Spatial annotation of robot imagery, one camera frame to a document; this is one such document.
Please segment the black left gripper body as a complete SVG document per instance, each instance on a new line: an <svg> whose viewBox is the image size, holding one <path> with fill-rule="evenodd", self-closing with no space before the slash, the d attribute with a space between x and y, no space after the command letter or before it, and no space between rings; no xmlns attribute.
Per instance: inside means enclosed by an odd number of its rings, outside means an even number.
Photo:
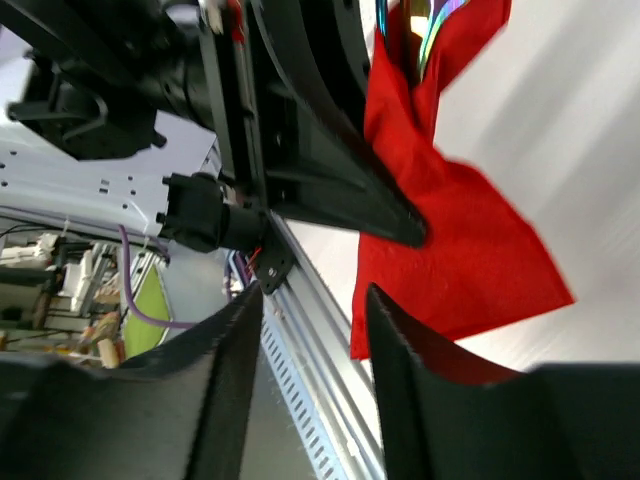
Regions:
<svg viewBox="0 0 640 480"><path fill-rule="evenodd" d="M166 139L158 112L221 135L201 32L169 14L172 1L4 1L1 24L34 64L7 114L78 161L118 160Z"/></svg>

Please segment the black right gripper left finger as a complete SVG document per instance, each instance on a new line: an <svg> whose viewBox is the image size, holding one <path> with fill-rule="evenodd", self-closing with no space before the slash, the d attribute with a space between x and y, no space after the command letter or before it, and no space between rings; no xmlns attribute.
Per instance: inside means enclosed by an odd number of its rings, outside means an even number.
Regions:
<svg viewBox="0 0 640 480"><path fill-rule="evenodd" d="M2 477L238 478L262 317L252 285L115 369L3 354Z"/></svg>

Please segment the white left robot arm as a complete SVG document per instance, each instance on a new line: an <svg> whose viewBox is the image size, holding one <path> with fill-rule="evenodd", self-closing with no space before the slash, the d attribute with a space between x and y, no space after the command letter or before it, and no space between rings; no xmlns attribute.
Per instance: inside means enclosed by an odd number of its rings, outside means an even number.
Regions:
<svg viewBox="0 0 640 480"><path fill-rule="evenodd" d="M354 1L5 1L1 215L250 251L272 215L418 247L363 138Z"/></svg>

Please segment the gold knife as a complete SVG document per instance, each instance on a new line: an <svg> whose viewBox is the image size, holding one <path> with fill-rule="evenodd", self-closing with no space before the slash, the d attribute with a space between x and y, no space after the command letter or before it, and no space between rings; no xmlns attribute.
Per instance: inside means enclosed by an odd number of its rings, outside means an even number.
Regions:
<svg viewBox="0 0 640 480"><path fill-rule="evenodd" d="M426 36L431 17L432 1L411 0L404 4L404 14L408 29L407 42L409 48L408 72L414 84L419 80L419 50L421 42Z"/></svg>

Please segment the red paper napkin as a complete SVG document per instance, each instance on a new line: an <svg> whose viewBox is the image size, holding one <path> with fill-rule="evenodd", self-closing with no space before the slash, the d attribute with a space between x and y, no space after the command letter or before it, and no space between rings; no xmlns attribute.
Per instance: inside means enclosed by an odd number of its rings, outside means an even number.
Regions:
<svg viewBox="0 0 640 480"><path fill-rule="evenodd" d="M422 81L401 67L401 11L374 38L364 135L428 224L407 247L369 234L358 244L350 354L369 357L366 294L382 288L450 340L568 305L573 295L533 227L476 168L446 158L434 134L441 93L507 23L507 1L469 1L439 29Z"/></svg>

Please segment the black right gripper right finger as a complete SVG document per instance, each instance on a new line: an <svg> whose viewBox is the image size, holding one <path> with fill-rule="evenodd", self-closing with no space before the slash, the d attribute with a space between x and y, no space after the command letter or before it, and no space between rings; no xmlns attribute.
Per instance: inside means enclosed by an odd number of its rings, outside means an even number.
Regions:
<svg viewBox="0 0 640 480"><path fill-rule="evenodd" d="M406 313L379 286L366 318L390 479L635 479L639 368L512 370Z"/></svg>

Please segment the iridescent rainbow spoon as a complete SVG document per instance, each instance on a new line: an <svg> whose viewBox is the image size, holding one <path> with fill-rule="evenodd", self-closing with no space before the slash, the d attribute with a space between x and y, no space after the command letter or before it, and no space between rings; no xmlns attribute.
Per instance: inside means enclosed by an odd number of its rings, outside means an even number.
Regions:
<svg viewBox="0 0 640 480"><path fill-rule="evenodd" d="M375 0L376 28L383 37L386 37L388 32L388 12L387 0Z"/></svg>

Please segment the iridescent rainbow fork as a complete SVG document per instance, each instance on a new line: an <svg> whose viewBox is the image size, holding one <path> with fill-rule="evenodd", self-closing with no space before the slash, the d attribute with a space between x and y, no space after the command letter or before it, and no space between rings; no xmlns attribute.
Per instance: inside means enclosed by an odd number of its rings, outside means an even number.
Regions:
<svg viewBox="0 0 640 480"><path fill-rule="evenodd" d="M467 3L468 0L430 0L428 2L426 26L422 30L424 36L418 50L418 59L416 61L416 73L420 80L424 77L437 34L444 25L444 22Z"/></svg>

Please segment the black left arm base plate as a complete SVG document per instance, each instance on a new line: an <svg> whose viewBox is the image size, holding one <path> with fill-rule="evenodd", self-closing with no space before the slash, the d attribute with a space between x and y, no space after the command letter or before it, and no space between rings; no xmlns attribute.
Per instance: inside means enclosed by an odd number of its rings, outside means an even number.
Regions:
<svg viewBox="0 0 640 480"><path fill-rule="evenodd" d="M275 219L267 217L263 234L248 267L265 295L271 295L286 279L295 255Z"/></svg>

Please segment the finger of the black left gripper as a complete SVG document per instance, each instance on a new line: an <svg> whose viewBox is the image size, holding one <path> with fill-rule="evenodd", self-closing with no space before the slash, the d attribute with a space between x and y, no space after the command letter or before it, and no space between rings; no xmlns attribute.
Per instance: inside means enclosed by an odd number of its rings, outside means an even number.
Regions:
<svg viewBox="0 0 640 480"><path fill-rule="evenodd" d="M357 1L263 1L261 19L273 47L320 124L366 174L391 175L364 140L369 73Z"/></svg>
<svg viewBox="0 0 640 480"><path fill-rule="evenodd" d="M294 88L261 19L262 2L247 3L246 21L260 137L256 187L265 206L288 219L423 245L427 223L390 172L381 180L354 164Z"/></svg>

